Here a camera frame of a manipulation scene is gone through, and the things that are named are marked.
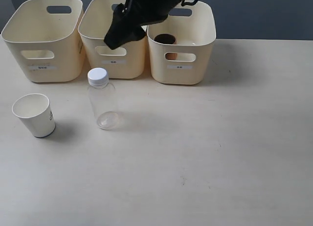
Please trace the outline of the black other-arm gripper body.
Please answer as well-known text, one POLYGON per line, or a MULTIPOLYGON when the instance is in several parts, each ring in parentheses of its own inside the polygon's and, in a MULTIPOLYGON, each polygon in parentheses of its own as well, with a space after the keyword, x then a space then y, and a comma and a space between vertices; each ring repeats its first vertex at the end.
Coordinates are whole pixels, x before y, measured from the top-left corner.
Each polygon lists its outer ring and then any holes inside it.
POLYGON ((163 22, 170 11, 177 5, 193 6, 196 1, 187 0, 125 0, 117 5, 113 16, 128 20, 135 26, 149 25, 163 22))

